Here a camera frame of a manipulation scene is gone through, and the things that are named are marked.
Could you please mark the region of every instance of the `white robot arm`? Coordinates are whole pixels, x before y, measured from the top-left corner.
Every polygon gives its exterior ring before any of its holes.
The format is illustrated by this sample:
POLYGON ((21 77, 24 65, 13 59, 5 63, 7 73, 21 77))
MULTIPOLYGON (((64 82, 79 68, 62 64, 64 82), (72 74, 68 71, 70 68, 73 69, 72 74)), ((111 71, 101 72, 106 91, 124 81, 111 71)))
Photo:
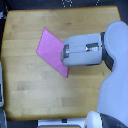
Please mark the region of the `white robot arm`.
POLYGON ((112 73, 103 81, 97 112, 89 112, 87 128, 128 127, 128 26, 122 21, 111 23, 104 34, 74 36, 64 41, 61 60, 67 67, 100 64, 103 46, 114 60, 112 73))

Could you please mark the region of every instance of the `wooden table surface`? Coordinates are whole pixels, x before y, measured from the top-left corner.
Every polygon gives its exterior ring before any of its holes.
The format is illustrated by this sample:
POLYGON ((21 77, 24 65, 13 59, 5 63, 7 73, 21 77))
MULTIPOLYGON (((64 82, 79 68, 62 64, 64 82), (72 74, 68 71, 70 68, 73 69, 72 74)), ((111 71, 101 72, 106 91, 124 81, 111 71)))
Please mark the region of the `wooden table surface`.
POLYGON ((10 11, 1 54, 7 119, 86 117, 96 111, 99 87, 110 74, 104 62, 69 68, 69 77, 64 78, 36 49, 44 27, 64 41, 73 35, 103 32, 115 20, 120 16, 114 6, 10 11))

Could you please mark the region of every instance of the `pink cloth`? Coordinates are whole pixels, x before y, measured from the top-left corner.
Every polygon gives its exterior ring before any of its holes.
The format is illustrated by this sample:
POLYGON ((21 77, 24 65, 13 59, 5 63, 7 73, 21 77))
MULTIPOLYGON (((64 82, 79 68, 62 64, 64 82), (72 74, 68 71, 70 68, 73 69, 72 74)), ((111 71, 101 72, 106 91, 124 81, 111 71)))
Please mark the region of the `pink cloth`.
POLYGON ((64 77, 68 77, 68 68, 65 67, 60 60, 62 50, 63 42, 50 33, 46 28, 44 28, 36 52, 64 77))

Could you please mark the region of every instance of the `pink towel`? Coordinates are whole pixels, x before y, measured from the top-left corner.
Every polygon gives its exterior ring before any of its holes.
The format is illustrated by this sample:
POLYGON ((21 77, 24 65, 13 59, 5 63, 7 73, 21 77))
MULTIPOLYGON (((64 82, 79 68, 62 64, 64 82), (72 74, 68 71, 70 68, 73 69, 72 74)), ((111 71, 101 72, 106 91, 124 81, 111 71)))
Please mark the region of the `pink towel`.
POLYGON ((68 68, 65 67, 60 60, 62 50, 63 42, 44 28, 36 52, 42 59, 44 59, 64 77, 68 77, 68 68))

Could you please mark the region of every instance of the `wood grain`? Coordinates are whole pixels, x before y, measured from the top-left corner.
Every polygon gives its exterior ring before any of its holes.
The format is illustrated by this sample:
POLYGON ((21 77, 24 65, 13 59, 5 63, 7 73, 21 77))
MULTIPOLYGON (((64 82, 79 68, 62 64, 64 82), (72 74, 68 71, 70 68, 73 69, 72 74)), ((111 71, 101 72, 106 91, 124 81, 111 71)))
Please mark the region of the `wood grain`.
POLYGON ((96 111, 100 85, 110 74, 104 62, 72 67, 64 78, 36 49, 44 27, 64 41, 103 32, 115 20, 120 20, 116 7, 10 11, 1 55, 7 119, 78 118, 96 111))

